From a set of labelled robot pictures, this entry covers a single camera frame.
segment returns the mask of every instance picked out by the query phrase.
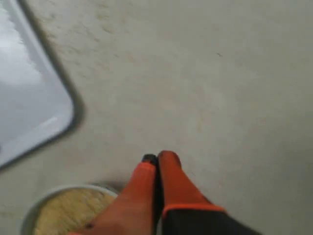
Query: white tray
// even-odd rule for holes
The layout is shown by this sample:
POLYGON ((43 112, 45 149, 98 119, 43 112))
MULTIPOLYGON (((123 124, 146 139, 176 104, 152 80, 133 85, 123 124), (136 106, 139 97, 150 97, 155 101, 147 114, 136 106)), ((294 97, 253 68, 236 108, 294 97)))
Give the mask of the white tray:
POLYGON ((18 0, 0 0, 0 166, 60 134, 73 104, 18 0))

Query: round container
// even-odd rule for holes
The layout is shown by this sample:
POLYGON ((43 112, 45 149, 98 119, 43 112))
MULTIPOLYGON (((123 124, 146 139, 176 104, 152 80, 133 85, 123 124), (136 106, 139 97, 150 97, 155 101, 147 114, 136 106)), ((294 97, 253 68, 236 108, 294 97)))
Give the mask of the round container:
POLYGON ((104 186, 96 186, 96 185, 68 185, 68 186, 60 186, 57 188, 54 188, 50 190, 44 197, 39 199, 37 202, 35 202, 27 211, 26 215, 24 216, 22 220, 20 235, 33 235, 34 227, 37 221, 38 213, 40 212, 40 209, 43 204, 45 204, 48 200, 55 197, 57 194, 59 194, 62 191, 66 191, 69 189, 75 189, 75 188, 87 188, 87 189, 93 189, 96 191, 104 192, 112 197, 117 197, 117 193, 114 191, 114 189, 111 189, 109 187, 104 186))

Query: concrete floor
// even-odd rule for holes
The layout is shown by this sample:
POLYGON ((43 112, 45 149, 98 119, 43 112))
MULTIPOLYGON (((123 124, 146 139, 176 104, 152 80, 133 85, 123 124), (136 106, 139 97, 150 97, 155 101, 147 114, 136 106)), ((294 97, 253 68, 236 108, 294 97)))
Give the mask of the concrete floor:
POLYGON ((124 183, 162 149, 247 225, 312 232, 312 1, 28 2, 85 118, 0 172, 0 234, 49 188, 124 183))

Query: floor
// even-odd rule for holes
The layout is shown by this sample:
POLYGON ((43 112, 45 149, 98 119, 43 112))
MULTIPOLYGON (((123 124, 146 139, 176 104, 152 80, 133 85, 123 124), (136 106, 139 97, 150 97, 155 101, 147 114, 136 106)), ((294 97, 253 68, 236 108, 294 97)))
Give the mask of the floor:
POLYGON ((123 185, 162 149, 238 220, 311 232, 312 1, 27 1, 84 118, 0 172, 0 234, 49 188, 123 185))

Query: gray floor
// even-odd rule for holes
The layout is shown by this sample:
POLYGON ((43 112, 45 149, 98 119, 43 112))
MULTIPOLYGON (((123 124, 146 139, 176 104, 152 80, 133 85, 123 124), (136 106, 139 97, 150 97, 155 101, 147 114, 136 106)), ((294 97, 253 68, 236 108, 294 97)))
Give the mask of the gray floor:
POLYGON ((47 189, 125 182, 162 149, 237 219, 312 233, 312 1, 28 1, 85 118, 2 170, 0 234, 47 189))

